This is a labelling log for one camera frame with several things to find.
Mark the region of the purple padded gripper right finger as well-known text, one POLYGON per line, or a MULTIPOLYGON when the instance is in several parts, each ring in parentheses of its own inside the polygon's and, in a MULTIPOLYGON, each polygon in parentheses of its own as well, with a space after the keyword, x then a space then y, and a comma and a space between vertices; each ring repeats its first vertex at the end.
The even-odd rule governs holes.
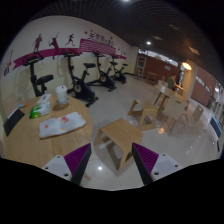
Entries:
POLYGON ((182 169, 182 166, 167 153, 157 154, 137 143, 132 144, 132 155, 144 185, 182 169))

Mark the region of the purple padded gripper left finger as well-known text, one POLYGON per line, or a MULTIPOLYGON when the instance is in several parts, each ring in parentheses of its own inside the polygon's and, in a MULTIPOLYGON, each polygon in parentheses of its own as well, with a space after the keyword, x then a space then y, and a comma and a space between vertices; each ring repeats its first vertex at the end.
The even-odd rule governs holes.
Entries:
POLYGON ((84 176, 91 153, 91 144, 88 143, 66 156, 56 155, 42 169, 79 185, 84 176))

